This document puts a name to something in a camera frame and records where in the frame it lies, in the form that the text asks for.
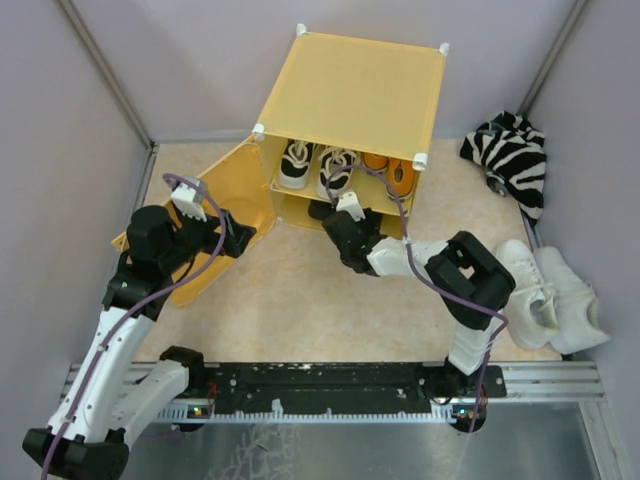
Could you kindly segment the black white canvas sneaker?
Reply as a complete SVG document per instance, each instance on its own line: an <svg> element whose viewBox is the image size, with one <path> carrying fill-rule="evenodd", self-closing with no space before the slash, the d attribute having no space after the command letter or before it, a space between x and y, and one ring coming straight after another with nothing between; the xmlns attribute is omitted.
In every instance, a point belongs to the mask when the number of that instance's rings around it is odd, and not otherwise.
<svg viewBox="0 0 640 480"><path fill-rule="evenodd" d="M303 189L309 179L311 162L316 145L312 142L291 139L280 160L279 184L292 190Z"/></svg>

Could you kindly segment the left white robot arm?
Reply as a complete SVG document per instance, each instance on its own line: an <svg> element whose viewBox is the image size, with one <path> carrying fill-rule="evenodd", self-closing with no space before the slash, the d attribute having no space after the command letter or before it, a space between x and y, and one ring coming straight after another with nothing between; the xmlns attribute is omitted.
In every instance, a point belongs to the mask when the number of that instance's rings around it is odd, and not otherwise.
<svg viewBox="0 0 640 480"><path fill-rule="evenodd" d="M194 397L206 389L203 354L171 346L132 393L118 397L134 354L172 291L204 272L196 257L236 259L256 232L225 209L190 218L151 205L132 214L128 247L108 283L81 368L48 425L24 437L22 448L44 478L120 478L133 444L164 406L182 393Z"/></svg>

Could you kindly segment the zebra striped cloth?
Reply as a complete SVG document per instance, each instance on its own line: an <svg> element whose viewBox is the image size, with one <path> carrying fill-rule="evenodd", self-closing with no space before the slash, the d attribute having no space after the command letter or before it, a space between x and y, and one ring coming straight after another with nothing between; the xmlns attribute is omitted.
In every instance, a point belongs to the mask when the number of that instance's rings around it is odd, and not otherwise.
<svg viewBox="0 0 640 480"><path fill-rule="evenodd" d="M503 110L464 137L459 156L479 166L488 188L513 198L536 224L544 209L545 139L527 119Z"/></svg>

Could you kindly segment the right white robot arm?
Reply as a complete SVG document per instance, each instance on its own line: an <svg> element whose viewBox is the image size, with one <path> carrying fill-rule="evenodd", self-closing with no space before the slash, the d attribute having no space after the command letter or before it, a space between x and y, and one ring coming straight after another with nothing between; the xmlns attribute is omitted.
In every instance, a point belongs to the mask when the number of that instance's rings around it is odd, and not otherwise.
<svg viewBox="0 0 640 480"><path fill-rule="evenodd" d="M327 207L315 217L354 272L412 277L440 295L456 321L454 340L443 367L425 378L424 394L449 402L481 392L482 373L504 327L498 314L515 289L497 258L467 231L445 241L411 242L381 234L381 215L369 209L351 215Z"/></svg>

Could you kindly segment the yellow plastic shoe cabinet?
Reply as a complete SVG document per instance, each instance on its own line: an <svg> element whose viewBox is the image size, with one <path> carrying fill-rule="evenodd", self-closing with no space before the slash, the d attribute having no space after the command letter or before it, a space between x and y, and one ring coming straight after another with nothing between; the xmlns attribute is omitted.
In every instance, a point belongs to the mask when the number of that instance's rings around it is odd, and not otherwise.
<svg viewBox="0 0 640 480"><path fill-rule="evenodd" d="M383 180L356 170L350 188L361 205L380 213L381 231L401 234L400 211L410 212L427 167L449 46L423 47L297 27L284 65L254 125L264 175L276 215L286 224L319 230L308 216L317 193L320 161L300 190L279 184L278 170L289 140L316 145L320 155L336 146L413 162L412 194L396 206Z"/></svg>

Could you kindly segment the orange canvas sneaker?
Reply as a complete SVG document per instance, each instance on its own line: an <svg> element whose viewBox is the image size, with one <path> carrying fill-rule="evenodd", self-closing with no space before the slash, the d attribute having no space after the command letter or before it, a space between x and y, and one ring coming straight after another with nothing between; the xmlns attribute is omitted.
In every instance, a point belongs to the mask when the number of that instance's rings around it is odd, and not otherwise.
<svg viewBox="0 0 640 480"><path fill-rule="evenodd" d="M387 196L394 199L394 192L396 192L398 198L405 201L412 194L415 175L412 161L390 158L386 173Z"/></svg>
<svg viewBox="0 0 640 480"><path fill-rule="evenodd" d="M363 165L376 173L385 173L388 169L389 158L384 155L365 152L363 154Z"/></svg>

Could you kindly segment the black chunky sneaker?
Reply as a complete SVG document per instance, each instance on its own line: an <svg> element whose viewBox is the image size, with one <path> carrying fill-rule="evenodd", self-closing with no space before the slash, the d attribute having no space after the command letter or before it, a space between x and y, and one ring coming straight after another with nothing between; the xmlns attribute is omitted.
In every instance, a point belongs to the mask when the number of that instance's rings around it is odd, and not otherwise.
<svg viewBox="0 0 640 480"><path fill-rule="evenodd" d="M308 216L311 219L323 221L335 212L332 204L319 200L311 200L307 209Z"/></svg>

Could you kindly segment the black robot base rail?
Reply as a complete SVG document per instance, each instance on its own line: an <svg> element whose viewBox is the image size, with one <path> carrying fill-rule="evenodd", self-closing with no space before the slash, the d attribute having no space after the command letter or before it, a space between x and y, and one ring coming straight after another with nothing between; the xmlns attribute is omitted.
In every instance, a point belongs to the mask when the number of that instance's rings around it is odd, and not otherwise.
<svg viewBox="0 0 640 480"><path fill-rule="evenodd" d="M208 363L172 346L152 363L73 367L62 418L72 439L129 436L156 422L207 424L448 424L482 427L490 407L600 400L586 362L502 363L465 375L449 363Z"/></svg>

